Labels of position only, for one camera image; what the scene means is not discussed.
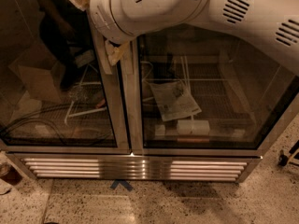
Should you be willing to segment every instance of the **cardboard box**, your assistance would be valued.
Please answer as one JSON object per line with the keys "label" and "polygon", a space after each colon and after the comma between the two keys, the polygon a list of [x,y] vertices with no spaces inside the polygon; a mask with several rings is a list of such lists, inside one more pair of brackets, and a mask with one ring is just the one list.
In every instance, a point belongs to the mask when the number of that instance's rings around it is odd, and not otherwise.
{"label": "cardboard box", "polygon": [[32,99],[53,103],[63,101],[59,86],[64,66],[42,42],[35,42],[9,68],[20,78]]}

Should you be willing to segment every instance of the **glass door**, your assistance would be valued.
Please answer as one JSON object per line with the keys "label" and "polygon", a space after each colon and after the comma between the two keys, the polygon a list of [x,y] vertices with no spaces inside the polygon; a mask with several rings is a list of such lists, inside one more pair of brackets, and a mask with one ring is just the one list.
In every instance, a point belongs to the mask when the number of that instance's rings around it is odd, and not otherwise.
{"label": "glass door", "polygon": [[117,69],[103,69],[87,12],[68,0],[0,4],[0,148],[128,153]]}
{"label": "glass door", "polygon": [[254,154],[298,93],[297,76],[234,36],[180,25],[133,44],[136,153]]}

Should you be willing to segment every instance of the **speckled floor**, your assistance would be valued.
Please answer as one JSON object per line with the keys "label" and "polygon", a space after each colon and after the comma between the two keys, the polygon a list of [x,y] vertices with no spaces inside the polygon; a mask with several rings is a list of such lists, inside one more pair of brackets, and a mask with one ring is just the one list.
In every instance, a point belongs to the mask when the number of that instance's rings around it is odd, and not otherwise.
{"label": "speckled floor", "polygon": [[[1,224],[237,223],[297,224],[299,167],[278,167],[278,153],[299,138],[299,116],[244,183],[38,179],[0,180]],[[2,153],[0,161],[6,157]]]}

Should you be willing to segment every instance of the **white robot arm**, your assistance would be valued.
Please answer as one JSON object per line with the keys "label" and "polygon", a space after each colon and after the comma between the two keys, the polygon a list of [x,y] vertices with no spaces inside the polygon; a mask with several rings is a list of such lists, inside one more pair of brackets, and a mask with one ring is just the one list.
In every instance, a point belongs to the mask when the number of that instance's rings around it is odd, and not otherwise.
{"label": "white robot arm", "polygon": [[91,0],[90,12],[116,44],[188,23],[240,37],[299,76],[299,0]]}

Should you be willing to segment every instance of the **glass panel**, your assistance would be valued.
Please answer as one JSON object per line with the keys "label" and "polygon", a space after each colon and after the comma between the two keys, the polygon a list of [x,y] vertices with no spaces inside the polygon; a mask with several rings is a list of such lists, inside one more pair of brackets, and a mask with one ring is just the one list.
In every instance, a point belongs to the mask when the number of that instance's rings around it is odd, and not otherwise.
{"label": "glass panel", "polygon": [[148,148],[257,148],[298,92],[298,77],[230,35],[180,25],[138,46]]}
{"label": "glass panel", "polygon": [[116,147],[86,13],[47,1],[0,0],[0,137]]}

